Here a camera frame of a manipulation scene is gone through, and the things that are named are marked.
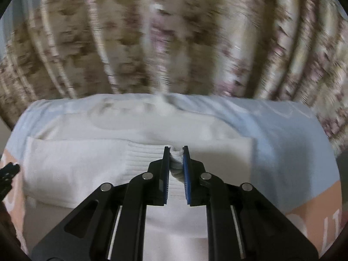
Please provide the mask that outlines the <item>white knit sweater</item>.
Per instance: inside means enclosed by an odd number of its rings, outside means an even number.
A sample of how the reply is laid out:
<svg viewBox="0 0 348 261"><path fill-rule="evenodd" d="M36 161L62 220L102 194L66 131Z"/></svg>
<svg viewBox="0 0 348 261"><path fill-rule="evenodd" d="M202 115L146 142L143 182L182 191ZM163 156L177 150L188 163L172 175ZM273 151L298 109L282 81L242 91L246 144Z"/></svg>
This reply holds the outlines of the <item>white knit sweater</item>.
<svg viewBox="0 0 348 261"><path fill-rule="evenodd" d="M74 208L105 182L121 185L144 173L171 149L166 207L147 211L145 260L207 260L204 207L189 207L183 185L183 147L223 181L249 181L254 141L212 116L154 114L62 115L28 137L23 158L27 195Z"/></svg>

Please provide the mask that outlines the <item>orange blue lettered bedspread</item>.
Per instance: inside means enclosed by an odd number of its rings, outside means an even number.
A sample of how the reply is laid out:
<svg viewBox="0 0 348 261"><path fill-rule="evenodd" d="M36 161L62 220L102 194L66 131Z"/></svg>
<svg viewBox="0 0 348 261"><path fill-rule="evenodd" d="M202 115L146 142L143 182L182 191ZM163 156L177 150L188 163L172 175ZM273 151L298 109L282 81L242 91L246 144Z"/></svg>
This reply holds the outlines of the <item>orange blue lettered bedspread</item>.
<svg viewBox="0 0 348 261"><path fill-rule="evenodd" d="M175 164L165 207L147 211L145 260L207 260L204 207L186 203L182 149L229 184L260 191L325 254L341 231L335 154L296 102L99 94L40 100L19 118L1 163L22 171L4 204L25 251L105 182L127 183L162 157Z"/></svg>

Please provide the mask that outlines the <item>blue floral curtain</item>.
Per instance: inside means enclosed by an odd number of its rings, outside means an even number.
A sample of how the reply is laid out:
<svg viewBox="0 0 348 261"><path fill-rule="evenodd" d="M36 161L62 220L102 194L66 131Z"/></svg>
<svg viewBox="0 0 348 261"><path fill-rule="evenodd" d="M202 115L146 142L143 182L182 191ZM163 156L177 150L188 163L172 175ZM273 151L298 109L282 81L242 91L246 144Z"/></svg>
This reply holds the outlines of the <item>blue floral curtain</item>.
<svg viewBox="0 0 348 261"><path fill-rule="evenodd" d="M295 101L347 147L338 0L6 0L1 119L34 101L177 92Z"/></svg>

